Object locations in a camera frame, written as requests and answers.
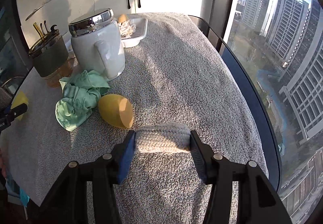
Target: amber liquid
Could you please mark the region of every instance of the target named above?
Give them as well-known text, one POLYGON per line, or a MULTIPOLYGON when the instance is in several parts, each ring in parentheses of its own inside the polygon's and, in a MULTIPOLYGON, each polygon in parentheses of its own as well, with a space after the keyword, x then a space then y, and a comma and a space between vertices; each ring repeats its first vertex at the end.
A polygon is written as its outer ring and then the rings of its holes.
POLYGON ((65 63, 56 69, 55 72, 51 73, 49 76, 44 77, 48 86, 50 87, 58 87, 60 86, 59 80, 62 77, 69 77, 72 74, 72 68, 70 66, 69 59, 65 61, 65 63))

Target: beige knitted cloth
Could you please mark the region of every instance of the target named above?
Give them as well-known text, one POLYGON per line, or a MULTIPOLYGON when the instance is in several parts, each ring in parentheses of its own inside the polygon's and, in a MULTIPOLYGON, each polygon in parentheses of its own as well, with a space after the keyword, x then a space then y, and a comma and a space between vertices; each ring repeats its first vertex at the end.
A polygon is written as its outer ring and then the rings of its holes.
POLYGON ((189 152, 191 131, 184 124, 142 126, 136 130, 136 152, 189 152))

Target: high-rise building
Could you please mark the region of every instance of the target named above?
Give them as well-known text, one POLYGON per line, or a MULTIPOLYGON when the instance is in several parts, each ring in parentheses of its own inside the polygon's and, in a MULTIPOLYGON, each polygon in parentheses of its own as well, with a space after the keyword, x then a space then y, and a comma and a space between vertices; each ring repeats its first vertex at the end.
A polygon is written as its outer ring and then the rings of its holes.
POLYGON ((280 81, 279 93, 288 100, 297 118, 304 143, 323 133, 323 9, 312 0, 298 46, 280 81))
POLYGON ((261 0, 246 0, 241 21, 254 29, 257 24, 261 0))
POLYGON ((260 33, 268 10, 269 0, 261 0, 255 32, 260 33))
POLYGON ((267 44, 284 62, 296 47, 307 15, 308 3, 304 0, 278 0, 269 26, 267 44))
POLYGON ((242 13, 244 10, 244 6, 241 4, 237 4, 237 7, 235 8, 235 10, 242 13))

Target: green cloth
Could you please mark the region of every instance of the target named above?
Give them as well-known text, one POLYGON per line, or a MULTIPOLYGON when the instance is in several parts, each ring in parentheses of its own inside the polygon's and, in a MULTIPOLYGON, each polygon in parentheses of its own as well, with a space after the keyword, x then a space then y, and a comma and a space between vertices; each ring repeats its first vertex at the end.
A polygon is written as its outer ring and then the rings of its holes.
POLYGON ((56 104, 58 123, 68 131, 73 131, 92 114, 102 95, 110 88, 107 81, 94 70, 59 80, 63 96, 56 104))

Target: glass window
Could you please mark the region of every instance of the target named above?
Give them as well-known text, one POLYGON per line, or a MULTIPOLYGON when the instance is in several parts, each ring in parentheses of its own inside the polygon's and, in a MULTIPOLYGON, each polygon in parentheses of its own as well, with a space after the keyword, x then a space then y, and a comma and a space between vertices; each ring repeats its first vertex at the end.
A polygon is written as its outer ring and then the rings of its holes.
POLYGON ((9 6, 0 10, 0 109, 8 106, 11 98, 28 72, 22 53, 18 50, 14 16, 9 6))
POLYGON ((228 45, 259 95, 273 99, 264 105, 283 150, 279 196, 293 223, 304 223, 323 194, 323 9, 317 0, 260 1, 234 20, 228 45))

